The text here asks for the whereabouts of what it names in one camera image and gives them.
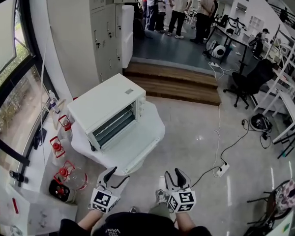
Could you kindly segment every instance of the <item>person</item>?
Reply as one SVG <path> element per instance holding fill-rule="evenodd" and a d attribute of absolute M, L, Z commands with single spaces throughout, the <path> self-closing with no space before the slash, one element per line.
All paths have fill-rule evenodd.
<path fill-rule="evenodd" d="M 155 32 L 162 33 L 164 30 L 164 18 L 166 15 L 166 7 L 162 2 L 158 2 L 158 14 L 155 24 Z"/>
<path fill-rule="evenodd" d="M 185 12 L 189 10 L 192 0 L 175 0 L 175 5 L 173 5 L 173 0 L 169 0 L 169 3 L 171 5 L 171 8 L 173 8 L 173 13 L 171 22 L 169 23 L 167 35 L 172 35 L 175 23 L 178 20 L 175 38 L 183 39 L 183 36 L 181 36 L 181 28 L 186 16 Z"/>
<path fill-rule="evenodd" d="M 287 7 L 285 7 L 285 9 L 281 9 L 281 13 L 280 13 L 280 19 L 281 21 L 284 23 L 286 20 L 288 20 L 288 16 L 287 16 Z"/>
<path fill-rule="evenodd" d="M 93 236 L 211 236 L 206 227 L 195 226 L 187 212 L 176 213 L 178 229 L 170 219 L 168 196 L 163 190 L 156 191 L 156 204 L 149 213 L 120 212 L 108 216 L 105 224 L 95 230 Z M 78 224 L 69 219 L 61 221 L 59 236 L 90 235 L 93 226 L 102 218 L 103 213 L 91 210 Z"/>
<path fill-rule="evenodd" d="M 147 0 L 147 29 L 154 30 L 155 29 L 155 22 L 158 13 L 158 1 L 165 3 L 163 0 Z"/>
<path fill-rule="evenodd" d="M 256 36 L 256 49 L 254 51 L 254 58 L 260 59 L 260 54 L 264 48 L 264 42 L 267 41 L 266 34 L 268 34 L 268 29 L 263 29 L 262 32 L 258 33 Z"/>
<path fill-rule="evenodd" d="M 214 11 L 213 0 L 198 0 L 198 13 L 196 23 L 196 38 L 191 39 L 191 42 L 196 44 L 203 43 L 203 38 L 207 29 L 207 25 L 210 23 L 210 13 Z"/>
<path fill-rule="evenodd" d="M 147 23 L 147 10 L 148 10 L 147 0 L 142 0 L 142 8 L 143 8 L 143 26 L 145 26 Z"/>
<path fill-rule="evenodd" d="M 208 36 L 210 35 L 211 24 L 214 23 L 215 13 L 216 13 L 216 11 L 218 9 L 218 2 L 217 2 L 217 0 L 213 0 L 213 2 L 214 2 L 215 8 L 214 8 L 214 11 L 210 15 L 210 23 L 207 25 L 204 40 L 207 40 Z"/>
<path fill-rule="evenodd" d="M 165 24 L 169 25 L 172 18 L 173 9 L 171 8 L 169 4 L 169 0 L 163 0 L 163 1 L 165 2 L 165 6 L 166 6 Z"/>

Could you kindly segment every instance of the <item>window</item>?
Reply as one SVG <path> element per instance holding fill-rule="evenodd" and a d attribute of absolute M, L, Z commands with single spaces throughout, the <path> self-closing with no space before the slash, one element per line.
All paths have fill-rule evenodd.
<path fill-rule="evenodd" d="M 29 0 L 0 0 L 0 182 L 3 185 L 14 182 L 10 170 L 24 172 L 29 165 L 34 135 L 40 129 L 40 119 L 47 115 L 41 114 L 41 101 L 49 108 L 47 91 L 57 95 L 46 71 L 41 89 L 42 63 Z"/>

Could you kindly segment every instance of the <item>wooden step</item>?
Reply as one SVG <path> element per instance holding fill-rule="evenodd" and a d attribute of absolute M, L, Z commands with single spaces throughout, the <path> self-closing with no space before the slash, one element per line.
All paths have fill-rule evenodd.
<path fill-rule="evenodd" d="M 161 79 L 133 76 L 127 76 L 127 78 L 147 91 L 147 95 L 149 96 L 191 101 L 214 106 L 219 106 L 221 103 L 220 96 L 215 89 Z"/>
<path fill-rule="evenodd" d="M 185 82 L 199 85 L 203 88 L 217 89 L 217 82 L 211 75 L 167 66 L 131 62 L 128 68 L 123 71 L 123 74 L 126 77 L 149 77 L 167 81 Z"/>

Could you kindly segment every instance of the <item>dark floor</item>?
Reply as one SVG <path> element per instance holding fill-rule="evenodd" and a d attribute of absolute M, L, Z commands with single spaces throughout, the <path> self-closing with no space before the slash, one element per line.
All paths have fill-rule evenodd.
<path fill-rule="evenodd" d="M 187 23 L 184 23 L 183 27 L 187 31 L 187 33 L 182 33 L 184 39 L 175 39 L 175 31 L 173 36 L 169 37 L 167 36 L 167 33 L 159 34 L 146 30 L 146 35 L 152 39 L 134 39 L 133 57 L 169 61 L 210 71 L 211 67 L 208 63 L 212 61 L 217 62 L 223 69 L 238 70 L 238 60 L 242 59 L 244 53 L 244 47 L 242 45 L 232 43 L 235 44 L 236 47 L 232 46 L 233 50 L 227 59 L 224 59 L 223 63 L 220 64 L 219 59 L 211 58 L 211 60 L 207 60 L 206 56 L 202 55 L 203 50 L 206 48 L 205 44 L 197 45 L 189 41 L 191 38 L 195 37 L 196 29 L 191 29 L 191 26 Z M 218 32 L 218 30 L 215 31 L 207 46 L 209 46 L 213 40 L 217 40 L 219 43 L 224 44 L 226 37 L 218 34 Z M 245 75 L 249 73 L 256 66 L 257 62 L 258 61 L 252 57 L 251 48 L 248 48 L 245 56 L 245 63 L 248 64 L 248 67 L 245 68 L 243 74 Z"/>

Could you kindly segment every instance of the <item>black shirt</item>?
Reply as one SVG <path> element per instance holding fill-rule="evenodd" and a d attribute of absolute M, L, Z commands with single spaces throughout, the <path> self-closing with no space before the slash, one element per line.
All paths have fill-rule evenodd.
<path fill-rule="evenodd" d="M 63 219 L 59 236 L 90 235 L 77 223 Z M 178 236 L 179 231 L 174 227 L 171 219 L 148 213 L 120 212 L 106 218 L 106 223 L 97 229 L 93 236 Z M 207 228 L 198 226 L 193 228 L 188 236 L 211 236 Z"/>
<path fill-rule="evenodd" d="M 213 2 L 214 2 L 214 5 L 215 5 L 215 9 L 214 9 L 214 11 L 213 11 L 213 13 L 212 13 L 212 15 L 211 15 L 211 18 L 212 18 L 212 19 L 214 18 L 215 13 L 216 13 L 217 8 L 218 8 L 218 2 L 217 2 L 216 0 L 214 0 Z"/>

